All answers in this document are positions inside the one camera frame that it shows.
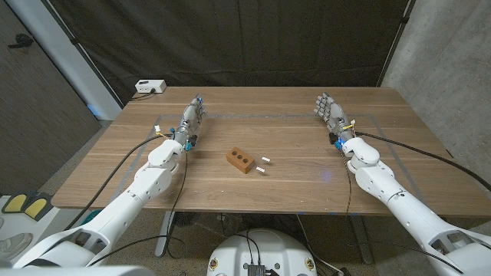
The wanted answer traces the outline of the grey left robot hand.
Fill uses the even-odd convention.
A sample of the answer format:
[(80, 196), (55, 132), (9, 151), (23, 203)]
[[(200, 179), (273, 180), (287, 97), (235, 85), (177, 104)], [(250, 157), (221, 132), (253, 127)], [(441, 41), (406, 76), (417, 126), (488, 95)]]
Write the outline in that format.
[(196, 136), (199, 132), (199, 127), (205, 113), (203, 99), (200, 94), (197, 94), (183, 111), (180, 124), (175, 130), (173, 139), (185, 146), (189, 138)]

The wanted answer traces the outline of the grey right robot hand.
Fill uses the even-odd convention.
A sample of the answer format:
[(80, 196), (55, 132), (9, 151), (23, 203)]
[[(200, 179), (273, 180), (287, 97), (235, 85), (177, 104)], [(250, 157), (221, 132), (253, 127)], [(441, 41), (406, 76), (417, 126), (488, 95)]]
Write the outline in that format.
[(323, 93), (315, 103), (314, 113), (323, 119), (329, 133), (335, 135), (341, 143), (355, 138), (353, 123), (333, 97)]

